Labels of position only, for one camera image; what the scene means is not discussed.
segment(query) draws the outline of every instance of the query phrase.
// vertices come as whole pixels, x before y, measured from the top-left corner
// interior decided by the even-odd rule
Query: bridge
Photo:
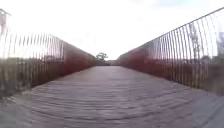
[[[95,66],[50,34],[1,35],[1,128],[222,128],[224,9]]]

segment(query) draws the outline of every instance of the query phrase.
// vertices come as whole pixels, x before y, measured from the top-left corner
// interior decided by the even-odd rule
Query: metal railing
[[[220,91],[224,89],[223,62],[224,8],[220,8],[121,55],[116,63]]]
[[[0,98],[95,63],[92,55],[49,34],[22,34],[6,24],[1,32]]]

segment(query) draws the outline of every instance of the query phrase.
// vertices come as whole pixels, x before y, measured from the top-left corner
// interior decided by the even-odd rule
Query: white sky
[[[109,59],[223,5],[223,0],[0,0],[21,29],[53,34]]]

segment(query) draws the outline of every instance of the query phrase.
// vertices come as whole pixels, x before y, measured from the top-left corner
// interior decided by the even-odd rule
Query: tree canopy
[[[100,52],[99,54],[96,55],[96,58],[97,58],[98,60],[105,61],[105,59],[108,58],[108,56],[107,56],[106,53],[102,53],[102,52]]]

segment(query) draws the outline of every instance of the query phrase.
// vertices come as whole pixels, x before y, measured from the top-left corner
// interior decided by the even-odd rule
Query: wooden plank
[[[0,127],[224,126],[224,98],[122,67],[93,67],[0,103]]]

